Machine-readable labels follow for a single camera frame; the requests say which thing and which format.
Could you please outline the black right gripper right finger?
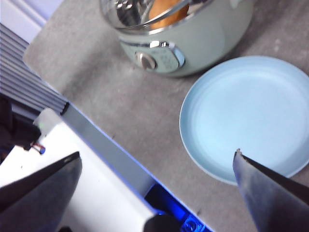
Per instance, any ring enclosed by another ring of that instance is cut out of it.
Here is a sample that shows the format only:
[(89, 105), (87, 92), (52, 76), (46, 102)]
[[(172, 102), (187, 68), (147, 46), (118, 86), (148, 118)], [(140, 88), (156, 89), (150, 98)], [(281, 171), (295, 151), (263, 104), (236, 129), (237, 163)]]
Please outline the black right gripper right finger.
[(233, 157), (237, 186), (259, 232), (307, 232), (309, 188), (250, 159)]

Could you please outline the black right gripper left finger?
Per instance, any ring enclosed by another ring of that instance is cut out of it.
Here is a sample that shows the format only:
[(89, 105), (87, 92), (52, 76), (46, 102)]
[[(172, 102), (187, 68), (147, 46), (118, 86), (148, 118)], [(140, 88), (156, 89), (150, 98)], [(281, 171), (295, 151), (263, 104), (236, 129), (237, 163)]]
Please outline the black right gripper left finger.
[(2, 232), (54, 232), (76, 190), (82, 172), (74, 152), (0, 188)]

